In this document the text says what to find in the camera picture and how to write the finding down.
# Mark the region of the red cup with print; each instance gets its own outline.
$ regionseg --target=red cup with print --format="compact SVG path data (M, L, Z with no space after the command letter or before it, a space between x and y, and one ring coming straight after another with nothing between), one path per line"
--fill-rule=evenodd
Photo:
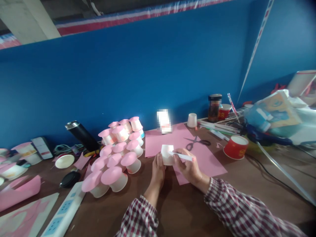
M230 104L222 104L222 108L218 110L218 119L224 120L227 118L231 108L232 106Z
M224 147L225 155L234 160L241 160L245 157L249 141L242 136L231 136L228 144Z

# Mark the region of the white power strip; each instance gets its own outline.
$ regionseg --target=white power strip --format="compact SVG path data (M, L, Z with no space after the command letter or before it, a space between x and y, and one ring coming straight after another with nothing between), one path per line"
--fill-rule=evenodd
M41 237L62 237L65 235L86 194L81 191L82 183L79 182L73 186Z

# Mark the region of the table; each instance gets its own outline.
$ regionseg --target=table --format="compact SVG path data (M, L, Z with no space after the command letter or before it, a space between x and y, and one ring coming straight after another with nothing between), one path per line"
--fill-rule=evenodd
M300 227L304 223L314 220L315 209L270 178L250 156L247 155L245 159L240 161L232 160L225 156L220 145L220 148L216 148L216 143L225 146L226 141L219 140L204 128L198 131L192 128L188 129L194 136L198 135L201 139L209 140L212 143L210 150L228 171L216 178L224 179L239 191L261 199L272 214L283 220L290 221ZM288 147L287 149L288 151L283 151L282 154L278 151L269 153L316 198L316 159L296 148ZM133 175L128 174L128 183L121 192L110 191L99 199L95 199L90 193L86 194L65 236L115 235L129 204L134 198L143 194L150 183L153 158L145 158L144 154L140 158L142 162L140 171ZM250 154L260 160L269 172L298 191L263 154L252 154L251 152ZM290 157L299 158L312 164ZM42 177L43 183L39 194L1 212L0 216L39 198L56 192L60 193L39 233L40 236L70 191L70 189L59 188L59 183L73 167L60 170L53 165L54 163L50 159L30 167L26 174L39 174ZM158 236L232 236L223 227L216 214L206 206L201 192L191 184L179 186L173 167L166 169L165 183L159 196L157 210Z

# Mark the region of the scissors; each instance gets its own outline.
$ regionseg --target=scissors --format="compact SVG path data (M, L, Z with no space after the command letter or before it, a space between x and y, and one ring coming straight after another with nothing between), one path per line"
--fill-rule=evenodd
M198 136L195 136L195 139L194 139L194 140L191 140L191 139L188 139L188 138L184 138L184 139L186 139L186 140L192 141L192 143L189 143L189 144L187 144L187 146L186 146L186 149L187 149L188 151L191 151L191 150L193 149L193 144L196 143L196 142L199 142L199 143L201 143L201 144L203 144L203 145L206 145L206 146L211 145L211 143L210 143L209 141L207 141L207 140L200 140L200 141L197 141L197 138L198 138Z

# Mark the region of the person's right hand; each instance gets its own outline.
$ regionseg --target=person's right hand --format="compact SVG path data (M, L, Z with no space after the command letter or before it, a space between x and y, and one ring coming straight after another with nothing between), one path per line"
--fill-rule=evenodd
M191 152L189 152L187 149L176 149L173 152L180 153L183 155L188 155L192 157L191 161L185 161L182 163L180 160L180 157L177 154L173 155L173 159L183 174L183 176L193 185L196 185L203 177L203 174L201 173L200 169L198 168L198 162L195 155L193 155Z
M182 163L180 157L177 154L173 155L173 159L179 168L183 176L194 186L200 189L204 194L208 192L211 178L203 174L198 168L198 162L195 155L189 152L187 149L176 149L173 152L181 153L183 155L188 155L192 157L192 161L185 161Z

